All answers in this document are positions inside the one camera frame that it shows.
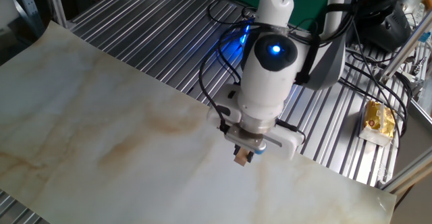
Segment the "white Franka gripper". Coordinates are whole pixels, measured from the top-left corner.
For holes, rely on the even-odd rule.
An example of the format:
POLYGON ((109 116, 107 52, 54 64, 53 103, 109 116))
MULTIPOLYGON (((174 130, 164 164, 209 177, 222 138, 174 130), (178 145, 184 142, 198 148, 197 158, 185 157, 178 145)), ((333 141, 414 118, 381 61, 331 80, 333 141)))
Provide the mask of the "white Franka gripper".
POLYGON ((253 156, 264 152, 292 159, 304 141, 304 134, 296 126, 276 117, 255 119, 247 115, 244 112, 246 106, 239 103, 240 93, 240 85, 224 85, 213 97, 207 113, 209 123, 234 144, 236 159, 250 163, 253 156))

